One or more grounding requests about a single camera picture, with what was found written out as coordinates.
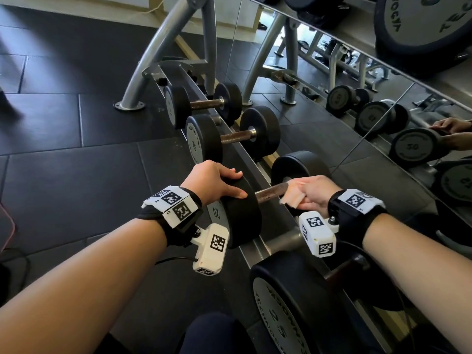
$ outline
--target reflected hand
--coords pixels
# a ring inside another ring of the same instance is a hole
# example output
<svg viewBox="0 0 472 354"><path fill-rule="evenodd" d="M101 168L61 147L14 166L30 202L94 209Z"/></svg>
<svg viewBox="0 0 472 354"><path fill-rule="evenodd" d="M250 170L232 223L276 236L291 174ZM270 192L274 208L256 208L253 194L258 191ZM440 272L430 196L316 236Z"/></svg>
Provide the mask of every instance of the reflected hand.
<svg viewBox="0 0 472 354"><path fill-rule="evenodd" d="M300 190L306 194L297 208L305 211L318 211L326 219L329 199L335 192L342 189L324 175L302 177L297 180L304 183L300 185Z"/></svg>
<svg viewBox="0 0 472 354"><path fill-rule="evenodd" d="M202 201L202 206L206 206L219 200L221 196L231 196L237 199L246 198L247 193L245 191L230 186L221 180L221 177L237 180L242 176L242 171L237 173L235 169L228 169L220 163L206 160L195 165L180 186L193 191Z"/></svg>
<svg viewBox="0 0 472 354"><path fill-rule="evenodd" d="M451 134L465 132L471 129L472 123L466 120L461 120L457 118L446 118L438 120L432 126L431 129L442 129Z"/></svg>
<svg viewBox="0 0 472 354"><path fill-rule="evenodd" d="M441 137L452 150L472 150L472 133L457 133Z"/></svg>

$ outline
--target red cable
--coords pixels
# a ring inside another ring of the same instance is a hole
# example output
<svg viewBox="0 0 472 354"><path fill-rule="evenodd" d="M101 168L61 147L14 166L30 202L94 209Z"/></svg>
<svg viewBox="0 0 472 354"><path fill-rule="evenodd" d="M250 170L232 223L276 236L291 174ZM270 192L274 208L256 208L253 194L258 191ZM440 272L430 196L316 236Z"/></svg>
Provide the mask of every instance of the red cable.
<svg viewBox="0 0 472 354"><path fill-rule="evenodd" d="M10 243L11 239L13 238L13 235L15 234L16 225L15 225L15 221L13 221L13 219L10 216L10 214L8 213L7 209L3 207L3 204L1 202L0 202L0 208L2 209L3 213L8 217L8 219L11 222L11 233L10 233L10 236L8 237L7 241L5 242L5 244L3 245L3 247L0 250L0 253L2 253L7 248L8 244Z"/></svg>

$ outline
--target gray dumbbell label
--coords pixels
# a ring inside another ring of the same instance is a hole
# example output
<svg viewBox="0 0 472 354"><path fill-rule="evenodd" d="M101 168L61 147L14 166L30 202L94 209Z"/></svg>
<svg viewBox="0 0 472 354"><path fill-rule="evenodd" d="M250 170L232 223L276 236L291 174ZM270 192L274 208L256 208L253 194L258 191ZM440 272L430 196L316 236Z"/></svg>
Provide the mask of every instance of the gray dumbbell label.
<svg viewBox="0 0 472 354"><path fill-rule="evenodd" d="M407 133L398 139L395 153L405 161L422 161L432 154L433 148L433 141L428 135Z"/></svg>
<svg viewBox="0 0 472 354"><path fill-rule="evenodd" d="M226 227L229 231L229 222L223 204L220 201L215 201L207 207L211 222Z"/></svg>
<svg viewBox="0 0 472 354"><path fill-rule="evenodd" d="M368 132L382 119L375 126L375 130L380 129L387 121L387 116L383 117L384 114L385 109L383 107L377 105L368 106L359 114L359 125L363 131Z"/></svg>
<svg viewBox="0 0 472 354"><path fill-rule="evenodd" d="M407 46L439 41L471 18L472 0L386 0L384 14L389 35Z"/></svg>
<svg viewBox="0 0 472 354"><path fill-rule="evenodd" d="M441 187L450 197L472 201L472 165L453 166L441 177Z"/></svg>
<svg viewBox="0 0 472 354"><path fill-rule="evenodd" d="M187 143L188 148L190 149L190 154L192 155L195 164L203 163L204 154L202 151L202 145L200 143L200 138L198 137L197 130L195 129L192 123L189 123L187 125Z"/></svg>
<svg viewBox="0 0 472 354"><path fill-rule="evenodd" d="M347 101L349 100L349 95L347 90L344 88L335 89L332 91L329 97L329 106L333 109L341 109L346 106Z"/></svg>
<svg viewBox="0 0 472 354"><path fill-rule="evenodd" d="M308 343L290 309L274 288L260 277L252 283L257 309L281 353L310 354Z"/></svg>
<svg viewBox="0 0 472 354"><path fill-rule="evenodd" d="M167 113L169 114L169 119L172 125L176 124L176 115L174 114L174 103L172 103L172 97L170 93L166 92L166 107Z"/></svg>

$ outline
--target forearm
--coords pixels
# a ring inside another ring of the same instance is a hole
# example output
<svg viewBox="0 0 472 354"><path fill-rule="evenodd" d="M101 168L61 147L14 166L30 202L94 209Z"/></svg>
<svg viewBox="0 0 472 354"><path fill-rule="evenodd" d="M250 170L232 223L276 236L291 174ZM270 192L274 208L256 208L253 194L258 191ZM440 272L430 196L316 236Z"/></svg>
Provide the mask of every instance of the forearm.
<svg viewBox="0 0 472 354"><path fill-rule="evenodd" d="M88 246L0 308L2 352L93 352L166 246L137 219Z"/></svg>
<svg viewBox="0 0 472 354"><path fill-rule="evenodd" d="M385 214L363 247L460 352L472 353L472 261Z"/></svg>

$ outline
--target black wrist strap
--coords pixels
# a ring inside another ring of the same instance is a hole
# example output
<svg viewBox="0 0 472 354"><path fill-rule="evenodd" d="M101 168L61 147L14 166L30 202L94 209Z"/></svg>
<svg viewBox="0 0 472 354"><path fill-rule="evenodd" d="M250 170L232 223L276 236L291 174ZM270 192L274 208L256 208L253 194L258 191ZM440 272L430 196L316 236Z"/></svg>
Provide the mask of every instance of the black wrist strap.
<svg viewBox="0 0 472 354"><path fill-rule="evenodd" d="M378 215L387 213L381 206L375 206L367 214L362 214L338 198L344 194L345 190L336 192L328 203L328 213L334 216L339 224L338 237L359 247L362 243L372 222Z"/></svg>
<svg viewBox="0 0 472 354"><path fill-rule="evenodd" d="M141 214L136 218L141 220L155 220L164 230L164 233L167 238L167 245L171 246L187 246L190 244L190 241L195 236L196 226L195 223L197 219L203 214L202 210L202 201L200 198L193 193L191 190L181 187L182 190L187 192L195 204L198 206L198 210L191 214L188 218L182 221L177 227L172 228L169 226L167 221L162 216L162 212L157 210L151 205L147 205L143 208Z"/></svg>

